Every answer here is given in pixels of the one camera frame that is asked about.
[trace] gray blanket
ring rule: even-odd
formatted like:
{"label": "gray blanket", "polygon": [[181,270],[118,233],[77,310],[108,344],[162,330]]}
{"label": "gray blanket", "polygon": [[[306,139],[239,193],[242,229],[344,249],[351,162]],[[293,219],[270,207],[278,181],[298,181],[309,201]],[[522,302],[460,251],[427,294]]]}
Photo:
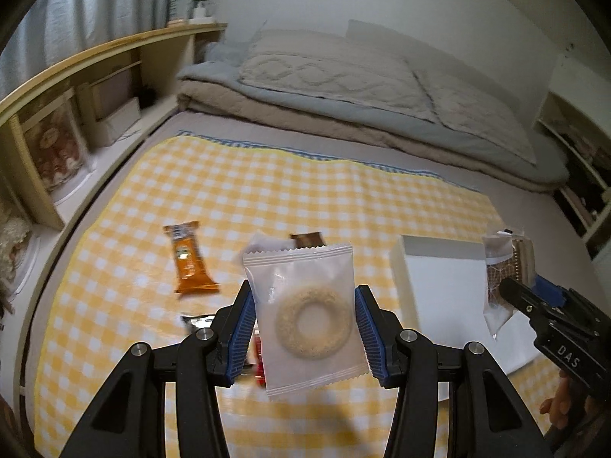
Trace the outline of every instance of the gray blanket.
{"label": "gray blanket", "polygon": [[185,67],[178,74],[178,78],[219,84],[261,102],[370,126],[438,146],[497,166],[509,174],[528,181],[556,184],[568,178],[560,149],[537,132],[527,133],[537,158],[537,164],[533,165],[473,134],[453,131],[441,124],[409,115],[340,100],[284,93],[242,84],[238,81],[239,66],[245,53],[245,45],[237,47],[216,45],[216,48],[210,49],[207,53],[208,61]]}

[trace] snack packet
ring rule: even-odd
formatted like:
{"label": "snack packet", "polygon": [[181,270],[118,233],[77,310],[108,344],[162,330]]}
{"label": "snack packet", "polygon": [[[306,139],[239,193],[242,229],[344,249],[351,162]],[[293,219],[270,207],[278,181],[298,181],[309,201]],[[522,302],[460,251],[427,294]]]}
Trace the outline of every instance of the snack packet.
{"label": "snack packet", "polygon": [[193,334],[204,327],[210,327],[215,316],[213,314],[181,315],[180,319],[184,322],[189,334]]}
{"label": "snack packet", "polygon": [[354,311],[352,246],[244,257],[269,396],[369,372]]}
{"label": "snack packet", "polygon": [[317,248],[325,246],[323,235],[320,232],[308,232],[306,234],[291,234],[296,248]]}
{"label": "snack packet", "polygon": [[533,243],[521,232],[509,229],[491,232],[482,238],[486,253],[488,295],[484,303],[484,318],[488,330],[496,338],[500,328],[515,313],[515,308],[500,295],[500,283],[513,277],[528,287],[535,284],[535,251]]}
{"label": "snack packet", "polygon": [[244,246],[239,252],[233,257],[233,263],[238,267],[242,267],[242,258],[247,253],[254,252],[279,252],[284,250],[292,250],[295,248],[294,239],[280,239],[278,237],[271,237],[270,235],[264,234],[261,231],[255,232],[250,241]]}
{"label": "snack packet", "polygon": [[199,253],[195,230],[199,222],[193,220],[177,225],[166,225],[164,232],[170,236],[174,250],[174,261],[178,273],[176,292],[218,292],[219,284],[206,272],[204,259]]}

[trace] brown wrapper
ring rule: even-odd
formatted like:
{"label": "brown wrapper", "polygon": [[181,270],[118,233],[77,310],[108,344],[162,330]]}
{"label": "brown wrapper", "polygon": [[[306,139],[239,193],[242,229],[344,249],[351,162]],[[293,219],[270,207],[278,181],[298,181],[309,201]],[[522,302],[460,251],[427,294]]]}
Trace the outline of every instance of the brown wrapper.
{"label": "brown wrapper", "polygon": [[318,246],[325,246],[323,236],[320,234],[320,232],[291,234],[291,239],[295,240],[296,248],[317,248]]}

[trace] clear plastic bag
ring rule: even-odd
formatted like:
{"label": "clear plastic bag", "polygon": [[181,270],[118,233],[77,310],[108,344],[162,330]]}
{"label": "clear plastic bag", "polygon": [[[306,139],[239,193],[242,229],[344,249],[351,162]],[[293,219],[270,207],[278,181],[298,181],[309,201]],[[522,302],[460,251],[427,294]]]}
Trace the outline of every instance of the clear plastic bag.
{"label": "clear plastic bag", "polygon": [[74,118],[73,94],[72,89],[66,91],[23,124],[32,160],[48,192],[74,177],[84,164],[93,168]]}
{"label": "clear plastic bag", "polygon": [[354,313],[352,246],[251,253],[244,268],[269,396],[368,373]]}
{"label": "clear plastic bag", "polygon": [[484,303],[484,318],[490,334],[496,338],[501,327],[515,309],[500,295],[500,283],[513,277],[528,287],[535,284],[535,252],[532,241],[521,231],[489,232],[482,238],[486,253],[488,295]]}
{"label": "clear plastic bag", "polygon": [[242,258],[248,253],[255,252],[279,252],[284,250],[292,250],[295,247],[294,239],[280,239],[279,237],[271,237],[261,231],[255,232],[250,241],[233,257],[233,263],[238,267],[242,267]]}

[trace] orange snack bar wrapper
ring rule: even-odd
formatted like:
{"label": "orange snack bar wrapper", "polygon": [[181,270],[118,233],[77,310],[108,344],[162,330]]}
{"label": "orange snack bar wrapper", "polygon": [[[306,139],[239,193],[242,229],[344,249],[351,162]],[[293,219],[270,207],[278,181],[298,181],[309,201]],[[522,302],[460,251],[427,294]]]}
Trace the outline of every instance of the orange snack bar wrapper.
{"label": "orange snack bar wrapper", "polygon": [[178,273],[176,292],[181,294],[219,291],[219,284],[214,282],[206,272],[204,259],[199,252],[195,236],[195,230],[198,227],[197,220],[163,227],[164,232],[172,240]]}

